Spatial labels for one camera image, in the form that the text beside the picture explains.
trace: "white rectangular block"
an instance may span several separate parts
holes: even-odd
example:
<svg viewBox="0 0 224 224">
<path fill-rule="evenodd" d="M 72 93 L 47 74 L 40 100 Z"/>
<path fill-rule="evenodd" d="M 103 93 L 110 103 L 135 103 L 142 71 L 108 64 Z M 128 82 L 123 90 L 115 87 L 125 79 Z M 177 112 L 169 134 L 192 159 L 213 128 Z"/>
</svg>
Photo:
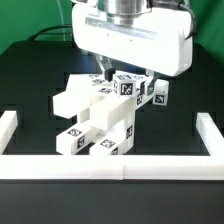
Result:
<svg viewBox="0 0 224 224">
<path fill-rule="evenodd" d="M 224 157 L 224 138 L 208 113 L 198 113 L 196 128 L 209 154 Z"/>
<path fill-rule="evenodd" d="M 135 110 L 135 98 L 108 97 L 90 107 L 90 124 L 109 130 L 132 110 Z"/>
<path fill-rule="evenodd" d="M 118 155 L 118 146 L 125 140 L 119 133 L 109 133 L 90 148 L 90 155 Z"/>
<path fill-rule="evenodd" d="M 77 123 L 56 138 L 56 151 L 64 155 L 73 155 L 92 142 L 98 129 L 89 126 L 89 122 Z"/>
<path fill-rule="evenodd" d="M 16 111 L 5 111 L 0 118 L 0 154 L 2 154 L 18 125 Z"/>
<path fill-rule="evenodd" d="M 77 113 L 87 109 L 91 103 L 91 95 L 73 95 L 62 92 L 53 97 L 54 114 L 70 119 Z"/>
</svg>

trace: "cable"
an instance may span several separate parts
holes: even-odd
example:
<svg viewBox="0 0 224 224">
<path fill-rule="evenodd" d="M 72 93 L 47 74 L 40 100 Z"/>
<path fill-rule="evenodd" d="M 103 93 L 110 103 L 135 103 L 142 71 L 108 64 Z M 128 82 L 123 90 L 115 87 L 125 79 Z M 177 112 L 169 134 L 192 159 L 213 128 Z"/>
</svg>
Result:
<svg viewBox="0 0 224 224">
<path fill-rule="evenodd" d="M 185 4 L 180 4 L 180 9 L 189 12 L 189 13 L 191 14 L 191 18 L 192 18 L 192 21 L 193 21 L 193 26 L 192 26 L 192 28 L 191 28 L 191 32 L 189 33 L 189 35 L 188 35 L 188 37 L 187 37 L 186 39 L 188 39 L 188 38 L 190 38 L 190 37 L 192 37 L 192 36 L 197 35 L 197 33 L 198 33 L 198 32 L 197 32 L 197 22 L 196 22 L 196 17 L 195 17 L 194 12 L 192 11 L 191 8 L 189 8 L 189 7 L 188 7 L 187 5 L 185 5 Z"/>
<path fill-rule="evenodd" d="M 189 8 L 191 7 L 190 0 L 184 0 L 184 4 Z"/>
<path fill-rule="evenodd" d="M 61 16 L 61 24 L 64 25 L 65 24 L 65 20 L 64 20 L 63 10 L 62 10 L 62 7 L 61 7 L 61 1 L 57 0 L 57 3 L 58 3 L 60 16 Z"/>
<path fill-rule="evenodd" d="M 30 36 L 27 40 L 28 41 L 34 41 L 40 35 L 52 34 L 52 33 L 46 33 L 48 31 L 57 30 L 57 29 L 63 29 L 63 28 L 72 28 L 72 25 L 71 24 L 64 24 L 64 25 L 58 25 L 58 26 L 51 26 L 51 27 L 45 28 L 43 30 L 40 30 L 36 34 Z"/>
</svg>

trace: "white block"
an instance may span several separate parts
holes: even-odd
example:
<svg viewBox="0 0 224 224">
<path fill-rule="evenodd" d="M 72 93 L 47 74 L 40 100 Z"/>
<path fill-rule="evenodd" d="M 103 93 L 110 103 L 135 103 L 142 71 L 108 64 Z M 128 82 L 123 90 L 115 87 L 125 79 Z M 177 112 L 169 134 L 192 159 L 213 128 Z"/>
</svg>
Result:
<svg viewBox="0 0 224 224">
<path fill-rule="evenodd" d="M 89 120 L 90 111 L 89 108 L 77 113 L 77 123 L 83 123 L 84 121 Z"/>
<path fill-rule="evenodd" d="M 91 104 L 91 95 L 73 95 L 62 92 L 53 97 L 54 114 L 70 119 L 87 109 Z"/>
<path fill-rule="evenodd" d="M 95 145 L 90 148 L 90 155 L 118 155 L 118 146 L 125 139 L 125 136 L 119 133 L 109 133 Z"/>
<path fill-rule="evenodd" d="M 224 138 L 208 113 L 198 113 L 196 128 L 209 154 L 224 157 Z"/>
<path fill-rule="evenodd" d="M 114 74 L 113 88 L 118 96 L 133 97 L 136 95 L 136 79 L 130 73 Z"/>
<path fill-rule="evenodd" d="M 89 121 L 77 123 L 57 136 L 56 151 L 64 155 L 73 155 L 92 142 L 98 129 L 90 127 Z"/>
<path fill-rule="evenodd" d="M 18 125 L 16 111 L 5 111 L 0 118 L 0 154 L 2 154 Z"/>
<path fill-rule="evenodd" d="M 155 83 L 153 104 L 166 106 L 168 101 L 169 82 L 158 79 Z"/>
<path fill-rule="evenodd" d="M 120 120 L 124 119 L 129 111 L 135 110 L 135 98 L 108 97 L 90 107 L 91 126 L 109 130 Z"/>
<path fill-rule="evenodd" d="M 92 87 L 92 79 L 89 75 L 70 75 L 66 92 L 71 94 L 86 94 Z"/>
</svg>

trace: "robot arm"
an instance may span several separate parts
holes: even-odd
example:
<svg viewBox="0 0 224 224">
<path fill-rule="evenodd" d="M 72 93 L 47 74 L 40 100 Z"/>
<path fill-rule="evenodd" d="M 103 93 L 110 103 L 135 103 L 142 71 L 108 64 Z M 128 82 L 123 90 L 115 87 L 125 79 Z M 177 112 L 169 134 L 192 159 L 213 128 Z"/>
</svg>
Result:
<svg viewBox="0 0 224 224">
<path fill-rule="evenodd" d="M 86 51 L 176 76 L 192 63 L 192 15 L 157 0 L 76 1 L 72 12 L 77 45 Z"/>
</svg>

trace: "white wall border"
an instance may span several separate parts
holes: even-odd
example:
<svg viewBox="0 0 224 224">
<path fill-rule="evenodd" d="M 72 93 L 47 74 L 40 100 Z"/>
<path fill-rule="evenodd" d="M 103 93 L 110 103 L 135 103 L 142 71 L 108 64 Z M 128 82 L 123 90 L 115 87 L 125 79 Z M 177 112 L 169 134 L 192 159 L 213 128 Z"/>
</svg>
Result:
<svg viewBox="0 0 224 224">
<path fill-rule="evenodd" d="M 222 135 L 207 113 L 196 127 L 210 156 L 2 155 L 0 179 L 224 180 Z"/>
</svg>

